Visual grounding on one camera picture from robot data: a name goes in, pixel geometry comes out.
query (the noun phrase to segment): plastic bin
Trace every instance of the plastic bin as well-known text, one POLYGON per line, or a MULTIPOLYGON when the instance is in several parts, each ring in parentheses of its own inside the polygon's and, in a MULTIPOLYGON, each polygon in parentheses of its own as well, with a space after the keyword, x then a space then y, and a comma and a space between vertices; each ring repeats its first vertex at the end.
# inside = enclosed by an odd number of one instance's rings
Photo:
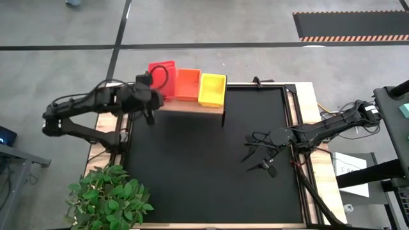
MULTIPOLYGON (((167 80, 166 85, 163 88, 158 89, 158 90, 165 96, 165 99, 171 99, 174 97, 174 85, 176 81, 176 65, 174 61, 149 63, 148 71, 152 72, 152 69, 158 65, 164 66, 169 74, 169 78, 167 80)), ((161 85, 163 85, 163 83, 166 80, 165 70, 163 68, 156 68, 152 72, 152 78, 153 78, 153 84, 151 85, 151 88, 156 89, 160 87, 161 85)))
POLYGON ((206 107, 222 107, 226 92, 226 76, 204 73, 200 80, 199 103, 206 107))
POLYGON ((196 102, 199 97, 200 70, 178 69, 176 76, 176 98, 196 102))

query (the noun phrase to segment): black mat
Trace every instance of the black mat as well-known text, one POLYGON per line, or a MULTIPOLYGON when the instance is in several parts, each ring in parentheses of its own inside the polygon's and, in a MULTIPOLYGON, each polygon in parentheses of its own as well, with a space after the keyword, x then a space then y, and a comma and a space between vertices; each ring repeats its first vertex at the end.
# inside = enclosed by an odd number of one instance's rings
POLYGON ((286 126, 282 89, 228 88, 221 116, 155 113, 156 125, 134 122, 125 169, 151 188, 156 223, 301 223, 291 152, 275 159, 279 172, 245 172, 265 156, 240 164, 245 135, 286 126))
POLYGON ((409 14, 405 11, 312 12, 293 16, 303 42, 335 42, 337 36, 337 42, 391 41, 404 40, 409 35, 409 14))

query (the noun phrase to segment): gray floor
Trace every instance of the gray floor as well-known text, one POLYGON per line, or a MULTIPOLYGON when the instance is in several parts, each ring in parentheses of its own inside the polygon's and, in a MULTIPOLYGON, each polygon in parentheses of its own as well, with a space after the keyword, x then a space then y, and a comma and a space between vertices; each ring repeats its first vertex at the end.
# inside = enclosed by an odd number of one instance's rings
MULTIPOLYGON (((113 44, 125 0, 84 0, 80 10, 57 0, 0 0, 0 46, 113 44)), ((402 10, 398 0, 135 0, 123 43, 297 42, 292 12, 402 10)), ((40 181, 26 185, 13 229, 67 227, 66 185, 83 172, 89 144, 41 133, 41 115, 58 96, 89 91, 105 79, 110 50, 0 52, 0 124, 19 133, 16 147, 51 158, 33 166, 40 181)), ((173 59, 178 66, 224 73, 231 82, 255 75, 276 81, 311 81, 317 100, 331 110, 356 99, 371 100, 374 88, 407 80, 409 47, 122 50, 114 78, 132 81, 148 63, 173 59)), ((96 114, 75 120, 95 126, 96 114)), ((345 136, 355 136, 355 131, 345 136)), ((359 141, 337 138, 332 151, 375 152, 379 162, 396 158, 382 131, 359 141)), ((388 225, 382 207, 357 207, 354 226, 388 225)))

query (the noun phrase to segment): black floor mat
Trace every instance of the black floor mat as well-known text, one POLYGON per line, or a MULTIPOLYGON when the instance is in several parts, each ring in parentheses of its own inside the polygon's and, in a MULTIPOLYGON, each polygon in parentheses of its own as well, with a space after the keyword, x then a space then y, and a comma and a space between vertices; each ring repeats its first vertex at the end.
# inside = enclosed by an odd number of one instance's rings
POLYGON ((405 11, 295 12, 302 42, 400 41, 409 38, 405 11))

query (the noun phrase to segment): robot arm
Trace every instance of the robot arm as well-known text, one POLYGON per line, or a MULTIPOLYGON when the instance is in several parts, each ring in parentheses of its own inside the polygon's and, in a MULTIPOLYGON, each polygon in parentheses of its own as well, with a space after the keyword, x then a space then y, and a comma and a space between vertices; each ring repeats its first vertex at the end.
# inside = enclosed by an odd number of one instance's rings
POLYGON ((43 113, 45 124, 43 133, 51 137, 72 135, 90 142, 101 143, 110 151, 117 148, 121 142, 119 132, 100 132, 92 128, 72 122, 70 117, 87 112, 110 112, 119 116, 129 112, 141 111, 149 125, 154 124, 153 111, 163 106, 164 97, 155 89, 150 89, 151 74, 146 73, 136 77, 133 84, 94 88, 86 96, 69 99, 67 102, 51 103, 43 113))
MULTIPOLYGON (((274 178, 277 176, 277 171, 273 166, 274 157, 284 148, 292 146, 296 154, 310 153, 314 148, 319 146, 324 139, 331 140, 341 132, 353 127, 376 127, 379 125, 381 119, 382 115, 374 105, 357 100, 351 109, 347 109, 340 115, 312 125, 305 124, 278 128, 268 133, 253 132, 251 135, 246 136, 247 143, 245 145, 249 147, 249 153, 243 158, 242 162, 247 160, 257 150, 266 149, 268 158, 247 171, 264 169, 274 178)), ((299 182, 301 182, 311 194, 314 202, 318 205, 330 224, 346 229, 347 226, 336 218, 315 191, 314 187, 309 183, 308 178, 300 168, 302 164, 295 163, 298 168, 297 176, 299 182)))

